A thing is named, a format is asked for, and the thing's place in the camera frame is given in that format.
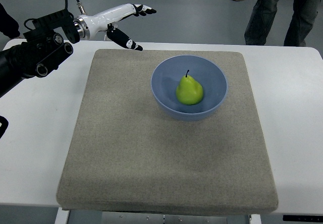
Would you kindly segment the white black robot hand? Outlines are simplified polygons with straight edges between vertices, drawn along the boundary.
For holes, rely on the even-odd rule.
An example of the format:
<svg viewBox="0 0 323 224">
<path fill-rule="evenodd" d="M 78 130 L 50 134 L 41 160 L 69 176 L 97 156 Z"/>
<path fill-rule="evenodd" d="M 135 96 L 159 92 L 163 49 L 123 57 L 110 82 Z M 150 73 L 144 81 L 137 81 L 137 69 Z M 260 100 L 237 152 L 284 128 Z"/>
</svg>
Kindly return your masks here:
<svg viewBox="0 0 323 224">
<path fill-rule="evenodd" d="M 128 35 L 116 27 L 116 23 L 130 16 L 146 16 L 155 14 L 156 10 L 142 4 L 124 4 L 94 16 L 82 14 L 74 19 L 81 39 L 93 40 L 95 35 L 103 31 L 109 40 L 125 48 L 142 51 L 142 46 L 138 45 Z"/>
</svg>

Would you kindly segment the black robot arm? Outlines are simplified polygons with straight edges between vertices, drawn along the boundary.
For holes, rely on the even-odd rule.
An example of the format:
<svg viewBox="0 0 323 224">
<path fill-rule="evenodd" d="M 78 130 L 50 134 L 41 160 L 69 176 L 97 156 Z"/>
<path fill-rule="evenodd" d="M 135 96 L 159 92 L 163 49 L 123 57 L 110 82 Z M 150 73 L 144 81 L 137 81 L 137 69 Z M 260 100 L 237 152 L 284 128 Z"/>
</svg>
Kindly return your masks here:
<svg viewBox="0 0 323 224">
<path fill-rule="evenodd" d="M 82 10 L 80 1 L 76 2 Z M 26 41 L 1 51 L 1 96 L 24 79 L 43 78 L 58 69 L 72 55 L 72 44 L 82 37 L 81 27 L 68 11 L 68 0 L 63 10 L 28 21 L 34 29 L 24 33 Z"/>
</svg>

